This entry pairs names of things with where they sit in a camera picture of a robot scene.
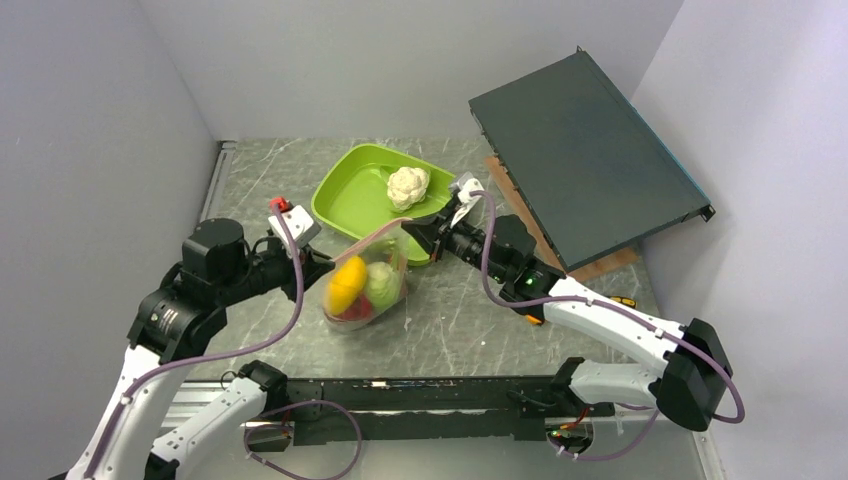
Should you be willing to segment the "green plastic tray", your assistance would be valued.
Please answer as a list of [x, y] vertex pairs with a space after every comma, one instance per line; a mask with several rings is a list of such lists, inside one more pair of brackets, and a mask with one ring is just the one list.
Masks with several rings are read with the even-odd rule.
[[[409, 209], [395, 208], [387, 194], [389, 176], [402, 167], [428, 172], [423, 199]], [[419, 218], [439, 211], [450, 199], [455, 175], [406, 153], [373, 143], [344, 154], [320, 182], [311, 200], [314, 216], [328, 227], [360, 240], [391, 220]]]

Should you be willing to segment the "green toy cabbage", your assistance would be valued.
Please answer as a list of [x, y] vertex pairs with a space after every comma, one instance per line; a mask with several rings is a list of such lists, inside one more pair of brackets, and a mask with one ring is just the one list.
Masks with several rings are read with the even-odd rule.
[[366, 267], [364, 294], [375, 310], [394, 305], [400, 296], [402, 279], [399, 272], [386, 262], [370, 263]]

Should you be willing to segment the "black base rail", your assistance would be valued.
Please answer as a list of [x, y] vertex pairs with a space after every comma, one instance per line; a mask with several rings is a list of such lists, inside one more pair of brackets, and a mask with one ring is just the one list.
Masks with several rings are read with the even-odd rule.
[[585, 406], [546, 375], [382, 379], [292, 378], [253, 420], [296, 446], [364, 440], [508, 437], [542, 441], [549, 429], [610, 418], [610, 403]]

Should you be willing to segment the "wooden board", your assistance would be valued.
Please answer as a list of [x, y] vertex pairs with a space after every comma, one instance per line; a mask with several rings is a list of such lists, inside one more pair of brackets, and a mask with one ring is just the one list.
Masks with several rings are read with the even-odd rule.
[[504, 196], [506, 203], [519, 216], [529, 234], [536, 240], [536, 253], [548, 265], [564, 271], [578, 281], [586, 281], [634, 264], [639, 260], [639, 255], [633, 247], [625, 247], [582, 267], [566, 267], [552, 248], [544, 230], [536, 222], [532, 210], [521, 196], [518, 187], [511, 180], [508, 170], [501, 161], [496, 156], [489, 156], [484, 159], [484, 165]]

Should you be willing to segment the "yellow black screwdriver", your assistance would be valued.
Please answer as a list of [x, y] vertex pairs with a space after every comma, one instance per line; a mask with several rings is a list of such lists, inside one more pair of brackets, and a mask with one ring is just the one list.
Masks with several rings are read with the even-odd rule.
[[613, 300], [614, 302], [617, 302], [619, 304], [625, 305], [629, 308], [636, 309], [638, 307], [637, 302], [634, 299], [629, 298], [629, 297], [610, 296], [609, 299]]

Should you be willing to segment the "dark grey metal case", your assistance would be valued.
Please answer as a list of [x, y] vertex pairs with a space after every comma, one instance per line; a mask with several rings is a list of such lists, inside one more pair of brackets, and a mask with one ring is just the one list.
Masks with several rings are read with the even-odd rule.
[[715, 214], [708, 195], [583, 49], [468, 105], [569, 271]]

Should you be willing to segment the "clear zip top bag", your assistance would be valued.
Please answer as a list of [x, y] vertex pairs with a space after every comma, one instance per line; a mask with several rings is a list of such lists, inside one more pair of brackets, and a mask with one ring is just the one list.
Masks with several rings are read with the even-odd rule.
[[334, 328], [364, 327], [405, 298], [411, 237], [394, 219], [334, 258], [322, 311]]

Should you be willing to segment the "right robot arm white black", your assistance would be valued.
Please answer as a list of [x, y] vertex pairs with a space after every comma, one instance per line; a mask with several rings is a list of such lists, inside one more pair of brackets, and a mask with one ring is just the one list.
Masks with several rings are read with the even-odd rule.
[[744, 420], [732, 367], [710, 323], [662, 319], [589, 289], [535, 256], [536, 241], [516, 215], [497, 217], [480, 229], [438, 213], [406, 220], [402, 228], [432, 260], [450, 253], [478, 268], [486, 282], [498, 283], [500, 292], [490, 296], [494, 303], [588, 335], [630, 358], [628, 364], [566, 360], [550, 391], [560, 413], [574, 415], [599, 403], [656, 408], [696, 432], [712, 421]]

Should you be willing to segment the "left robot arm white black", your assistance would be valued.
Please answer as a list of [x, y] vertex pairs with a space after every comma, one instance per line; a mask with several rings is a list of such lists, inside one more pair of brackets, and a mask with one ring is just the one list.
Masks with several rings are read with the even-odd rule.
[[285, 411], [286, 376], [253, 361], [216, 399], [162, 431], [191, 368], [226, 326], [228, 307], [274, 289], [301, 305], [304, 292], [332, 270], [332, 260], [311, 246], [321, 227], [304, 208], [269, 224], [267, 235], [249, 244], [238, 221], [211, 218], [184, 241], [181, 261], [139, 305], [118, 383], [68, 478], [185, 479], [240, 424]]

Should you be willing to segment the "white toy cauliflower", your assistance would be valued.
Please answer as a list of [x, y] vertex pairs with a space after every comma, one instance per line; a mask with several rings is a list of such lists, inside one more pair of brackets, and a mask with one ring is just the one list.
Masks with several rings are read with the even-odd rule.
[[401, 167], [387, 181], [387, 197], [397, 211], [406, 211], [421, 201], [430, 182], [429, 173], [418, 167]]

